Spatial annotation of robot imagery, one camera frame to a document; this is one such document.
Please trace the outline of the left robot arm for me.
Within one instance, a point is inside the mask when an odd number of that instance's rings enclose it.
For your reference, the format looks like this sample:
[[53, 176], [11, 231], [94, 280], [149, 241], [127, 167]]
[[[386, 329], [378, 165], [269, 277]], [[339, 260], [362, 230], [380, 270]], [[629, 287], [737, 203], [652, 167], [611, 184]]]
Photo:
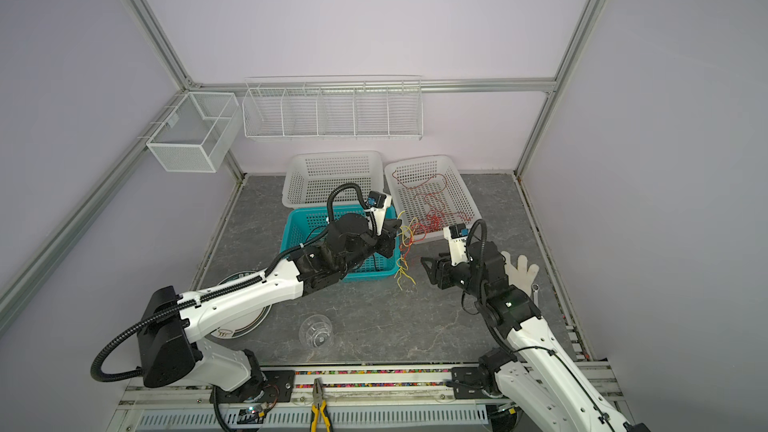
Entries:
[[102, 383], [139, 377], [147, 388], [190, 380], [257, 396], [264, 378], [255, 354], [212, 342], [209, 335], [267, 306], [334, 285], [374, 254], [391, 257], [401, 224], [372, 213], [345, 214], [262, 271], [182, 294], [171, 286], [159, 289], [144, 317], [96, 355], [90, 375]]

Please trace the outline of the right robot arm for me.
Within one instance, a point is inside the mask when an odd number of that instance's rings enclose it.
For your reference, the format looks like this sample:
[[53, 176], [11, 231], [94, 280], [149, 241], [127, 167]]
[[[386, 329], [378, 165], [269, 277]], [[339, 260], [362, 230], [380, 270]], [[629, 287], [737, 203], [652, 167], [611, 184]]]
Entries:
[[560, 345], [532, 298], [538, 265], [492, 242], [451, 240], [421, 264], [431, 284], [458, 287], [497, 344], [486, 365], [489, 391], [508, 398], [542, 431], [645, 431], [592, 385]]

